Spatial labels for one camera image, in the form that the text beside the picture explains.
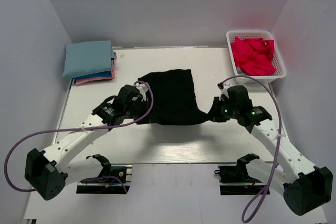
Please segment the black t-shirt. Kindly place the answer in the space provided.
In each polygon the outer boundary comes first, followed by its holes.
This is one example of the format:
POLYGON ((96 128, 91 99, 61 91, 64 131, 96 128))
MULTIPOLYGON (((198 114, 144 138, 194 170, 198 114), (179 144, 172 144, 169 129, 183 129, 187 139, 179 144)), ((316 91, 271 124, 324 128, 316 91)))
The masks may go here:
POLYGON ((148 83, 154 96, 151 112, 139 124, 189 126, 208 120, 197 106, 190 69, 151 72, 138 80, 148 83))

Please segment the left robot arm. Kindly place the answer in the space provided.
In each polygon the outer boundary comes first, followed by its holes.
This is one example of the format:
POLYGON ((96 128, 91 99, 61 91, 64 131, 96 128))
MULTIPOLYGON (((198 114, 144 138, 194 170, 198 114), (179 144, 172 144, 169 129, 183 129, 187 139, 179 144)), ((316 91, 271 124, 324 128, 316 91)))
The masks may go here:
POLYGON ((82 182, 112 180, 124 185, 124 177, 113 173, 109 160, 93 154, 84 160, 73 159, 95 140, 112 129, 125 127, 145 119, 154 105, 153 92, 148 83, 137 81, 125 85, 118 95, 106 98, 83 120, 79 128, 67 129, 67 135, 42 151, 31 150, 27 154, 25 179, 44 200, 55 198, 67 185, 82 182))

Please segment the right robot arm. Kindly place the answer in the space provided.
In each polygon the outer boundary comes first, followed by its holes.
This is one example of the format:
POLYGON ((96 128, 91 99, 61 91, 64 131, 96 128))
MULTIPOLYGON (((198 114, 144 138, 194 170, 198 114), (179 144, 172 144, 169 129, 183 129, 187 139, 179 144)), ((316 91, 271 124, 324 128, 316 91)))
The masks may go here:
POLYGON ((219 84, 209 111, 213 122, 236 120, 273 155, 281 169, 273 169, 258 155, 250 153, 237 160, 235 166, 221 166, 215 173, 222 183, 267 183, 284 197, 290 210, 302 216, 331 200, 333 175, 327 167, 319 168, 304 157, 295 146, 278 133, 271 115, 261 106, 253 106, 244 86, 219 84))

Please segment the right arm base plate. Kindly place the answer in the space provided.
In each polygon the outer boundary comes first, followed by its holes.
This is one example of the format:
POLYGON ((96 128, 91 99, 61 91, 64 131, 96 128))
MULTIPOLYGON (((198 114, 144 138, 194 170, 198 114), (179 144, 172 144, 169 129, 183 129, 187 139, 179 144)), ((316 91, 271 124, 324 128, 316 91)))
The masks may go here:
POLYGON ((237 166, 232 164, 218 166, 214 174, 219 179, 221 196, 256 195, 266 185, 255 178, 243 177, 237 166))

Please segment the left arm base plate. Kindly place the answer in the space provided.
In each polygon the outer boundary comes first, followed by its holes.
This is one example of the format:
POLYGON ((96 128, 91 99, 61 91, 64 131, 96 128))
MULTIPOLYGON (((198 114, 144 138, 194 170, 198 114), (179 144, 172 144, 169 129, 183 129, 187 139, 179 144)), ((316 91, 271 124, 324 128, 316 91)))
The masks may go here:
POLYGON ((99 175, 90 176, 77 183, 77 194, 125 195, 130 189, 132 165, 111 165, 99 175))

